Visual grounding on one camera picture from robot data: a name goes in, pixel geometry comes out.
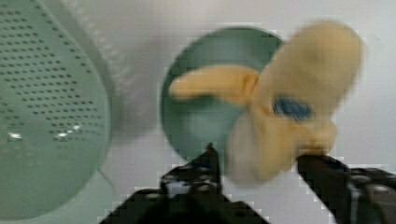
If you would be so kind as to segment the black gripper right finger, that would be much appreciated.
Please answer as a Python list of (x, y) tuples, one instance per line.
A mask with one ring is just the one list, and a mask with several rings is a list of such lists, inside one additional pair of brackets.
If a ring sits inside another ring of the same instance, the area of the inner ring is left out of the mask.
[(302, 156), (297, 170), (337, 224), (396, 224), (395, 175), (349, 168), (330, 156)]

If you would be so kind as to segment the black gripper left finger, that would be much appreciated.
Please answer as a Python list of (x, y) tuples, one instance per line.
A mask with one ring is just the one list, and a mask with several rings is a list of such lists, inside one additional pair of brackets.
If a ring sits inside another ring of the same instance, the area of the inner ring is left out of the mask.
[(268, 224), (248, 204), (222, 193), (219, 154), (211, 143), (163, 175), (156, 189), (129, 196), (100, 224)]

